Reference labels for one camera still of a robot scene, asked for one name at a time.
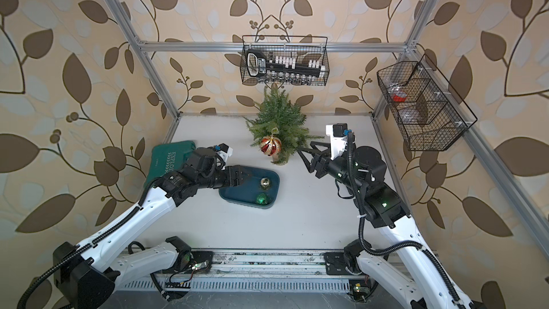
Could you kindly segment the gold shiny ball ornament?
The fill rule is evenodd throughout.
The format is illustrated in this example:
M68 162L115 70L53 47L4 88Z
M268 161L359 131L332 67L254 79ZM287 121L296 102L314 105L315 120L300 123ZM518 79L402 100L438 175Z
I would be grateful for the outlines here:
M260 187L261 187L263 190L269 190L269 189L272 187L272 181L270 180L270 178L268 178L268 177L263 177L263 178L260 180Z

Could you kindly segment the green glitter ball ornament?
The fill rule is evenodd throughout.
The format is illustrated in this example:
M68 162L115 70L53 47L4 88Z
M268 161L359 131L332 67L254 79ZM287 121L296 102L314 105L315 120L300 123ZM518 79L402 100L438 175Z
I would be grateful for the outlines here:
M266 206L270 204L270 202L270 197L266 193L260 193L255 199L255 203L260 206Z

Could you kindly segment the red gold striped ornament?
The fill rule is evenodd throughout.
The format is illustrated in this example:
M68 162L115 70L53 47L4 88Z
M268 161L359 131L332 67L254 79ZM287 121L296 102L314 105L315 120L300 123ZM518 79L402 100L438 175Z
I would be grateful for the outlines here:
M260 150L264 155L267 155L268 157L273 157L277 155L281 151L281 149L282 142L278 137L274 135L263 137L260 141Z

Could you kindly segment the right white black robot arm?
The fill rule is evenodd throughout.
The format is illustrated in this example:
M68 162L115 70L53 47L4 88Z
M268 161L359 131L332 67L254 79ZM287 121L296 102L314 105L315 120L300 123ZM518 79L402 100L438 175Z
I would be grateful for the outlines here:
M329 175L358 208L358 239L347 246L349 271L370 276L404 308L478 308L430 249L410 208L386 182L379 151L358 147L346 124L326 127L330 142L297 153L318 179Z

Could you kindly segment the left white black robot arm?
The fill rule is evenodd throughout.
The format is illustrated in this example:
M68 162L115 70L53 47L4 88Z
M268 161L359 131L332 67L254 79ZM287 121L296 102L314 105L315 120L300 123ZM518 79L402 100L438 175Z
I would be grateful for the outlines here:
M227 144L197 148L180 169L155 178L138 202L104 229L75 245L61 244L53 252L53 266L29 285L18 308L26 308L31 295L49 277L53 277L70 307L98 308L123 284L171 268L184 253L185 244L177 237L134 254L134 262L124 262L119 256L148 227L198 190L242 185L242 166L227 165L232 153Z

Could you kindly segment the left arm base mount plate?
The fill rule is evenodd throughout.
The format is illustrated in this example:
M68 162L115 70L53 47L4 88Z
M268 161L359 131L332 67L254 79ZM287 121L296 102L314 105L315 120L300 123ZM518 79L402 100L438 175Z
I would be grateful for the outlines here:
M191 251L180 254L174 265L164 273L190 273L192 271L207 271L212 267L214 253L212 251Z

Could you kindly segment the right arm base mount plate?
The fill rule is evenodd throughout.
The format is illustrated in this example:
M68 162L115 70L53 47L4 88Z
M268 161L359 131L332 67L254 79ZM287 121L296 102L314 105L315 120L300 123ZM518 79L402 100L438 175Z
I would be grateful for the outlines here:
M323 255L325 271L329 276L352 276L347 269L345 254L343 252L327 252Z

